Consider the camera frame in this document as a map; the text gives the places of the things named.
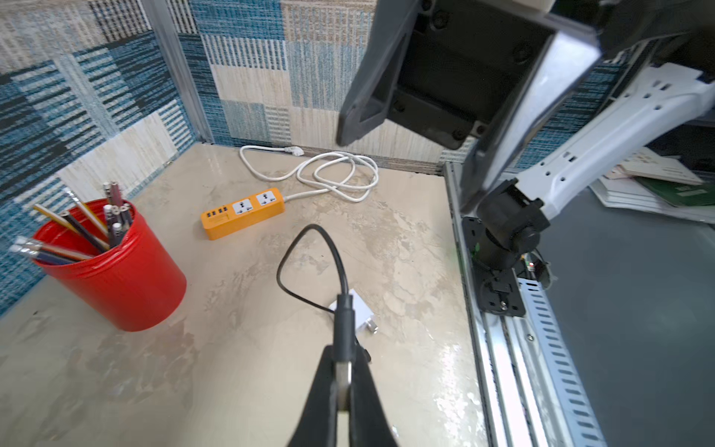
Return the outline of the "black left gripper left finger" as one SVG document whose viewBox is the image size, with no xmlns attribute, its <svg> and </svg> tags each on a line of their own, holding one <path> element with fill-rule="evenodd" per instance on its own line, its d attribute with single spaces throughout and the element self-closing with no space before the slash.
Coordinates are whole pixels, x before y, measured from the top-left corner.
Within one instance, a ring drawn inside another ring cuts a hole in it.
<svg viewBox="0 0 715 447">
<path fill-rule="evenodd" d="M 337 385 L 333 347 L 325 346 L 305 407 L 288 445 L 335 447 L 337 443 Z"/>
</svg>

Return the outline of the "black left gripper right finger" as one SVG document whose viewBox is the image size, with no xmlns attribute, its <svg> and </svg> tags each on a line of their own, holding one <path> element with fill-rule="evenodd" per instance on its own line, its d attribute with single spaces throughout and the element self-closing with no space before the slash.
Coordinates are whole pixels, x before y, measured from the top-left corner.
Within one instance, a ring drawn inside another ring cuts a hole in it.
<svg viewBox="0 0 715 447">
<path fill-rule="evenodd" d="M 387 423 L 385 412 L 372 380 L 365 349 L 356 347 L 352 366 L 349 406 L 350 446 L 396 447 L 395 436 Z"/>
</svg>

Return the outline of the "orange power strip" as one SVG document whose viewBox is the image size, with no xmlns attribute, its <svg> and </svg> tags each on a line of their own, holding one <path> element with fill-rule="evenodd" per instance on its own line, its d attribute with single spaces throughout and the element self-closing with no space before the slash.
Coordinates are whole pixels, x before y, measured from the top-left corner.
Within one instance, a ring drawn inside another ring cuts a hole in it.
<svg viewBox="0 0 715 447">
<path fill-rule="evenodd" d="M 285 200 L 277 188 L 203 212 L 200 221 L 210 240 L 219 240 L 285 212 Z"/>
</svg>

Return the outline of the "white usb charger cube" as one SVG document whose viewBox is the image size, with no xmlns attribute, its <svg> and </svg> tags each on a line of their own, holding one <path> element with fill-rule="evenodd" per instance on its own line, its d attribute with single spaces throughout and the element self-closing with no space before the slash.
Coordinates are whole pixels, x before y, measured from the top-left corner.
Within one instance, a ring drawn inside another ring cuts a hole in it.
<svg viewBox="0 0 715 447">
<path fill-rule="evenodd" d="M 374 312 L 355 289 L 350 289 L 349 294 L 352 297 L 353 309 L 355 311 L 355 335 L 359 335 L 362 332 L 368 332 L 374 335 L 378 330 Z"/>
</svg>

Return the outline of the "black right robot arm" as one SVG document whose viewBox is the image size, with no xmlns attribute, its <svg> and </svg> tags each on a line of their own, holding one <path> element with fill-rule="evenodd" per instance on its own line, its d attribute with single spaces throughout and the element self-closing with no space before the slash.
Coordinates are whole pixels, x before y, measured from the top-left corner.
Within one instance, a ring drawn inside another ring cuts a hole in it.
<svg viewBox="0 0 715 447">
<path fill-rule="evenodd" d="M 640 42 L 670 47 L 588 125 L 512 180 L 502 173 L 600 62 Z M 513 268 L 584 188 L 714 105 L 711 1 L 380 1 L 336 132 L 346 147 L 392 121 L 448 149 L 478 127 L 458 226 L 478 307 L 523 316 Z"/>
</svg>

